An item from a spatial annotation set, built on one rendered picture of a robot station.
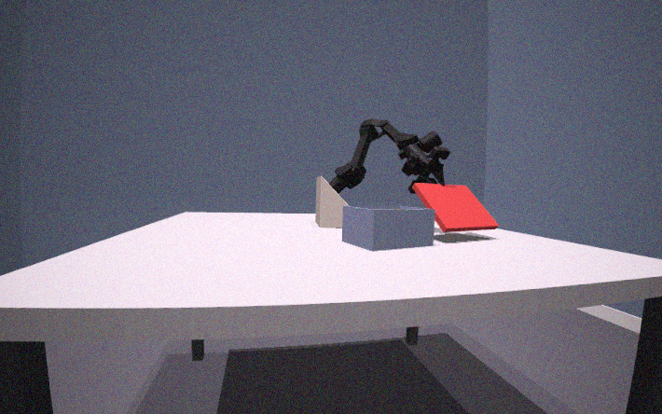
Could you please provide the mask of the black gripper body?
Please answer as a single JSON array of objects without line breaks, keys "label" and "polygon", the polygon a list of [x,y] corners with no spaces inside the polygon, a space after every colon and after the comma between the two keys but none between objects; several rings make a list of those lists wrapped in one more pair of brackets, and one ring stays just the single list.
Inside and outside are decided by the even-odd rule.
[{"label": "black gripper body", "polygon": [[[425,155],[423,152],[416,153],[416,155],[418,155],[421,159],[423,159],[425,163],[420,165],[416,170],[416,173],[419,174],[419,176],[416,180],[413,180],[411,182],[411,184],[408,187],[408,191],[411,194],[416,194],[416,192],[412,188],[414,183],[418,183],[422,177],[429,177],[430,172],[428,172],[427,169],[429,168],[430,164],[431,163],[441,164],[439,159],[440,158],[447,159],[449,153],[450,153],[449,150],[443,146],[434,146],[429,156]],[[431,160],[429,160],[429,158]]]}]

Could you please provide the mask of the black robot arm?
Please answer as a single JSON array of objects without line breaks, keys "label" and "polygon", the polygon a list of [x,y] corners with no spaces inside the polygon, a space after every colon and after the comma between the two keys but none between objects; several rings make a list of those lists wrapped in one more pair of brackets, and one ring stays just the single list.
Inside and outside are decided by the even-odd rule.
[{"label": "black robot arm", "polygon": [[[382,132],[378,132],[376,127],[380,127]],[[364,167],[365,157],[370,143],[380,139],[386,134],[398,147],[398,156],[400,159],[407,158],[401,171],[407,176],[417,175],[416,170],[425,163],[416,153],[432,151],[434,146],[443,144],[442,139],[435,131],[428,132],[419,138],[417,134],[407,134],[398,131],[388,120],[369,119],[360,126],[360,140],[355,149],[352,161],[346,165],[336,168],[337,176],[328,183],[339,194],[345,187],[351,189],[359,185],[365,178],[366,169]]]}]

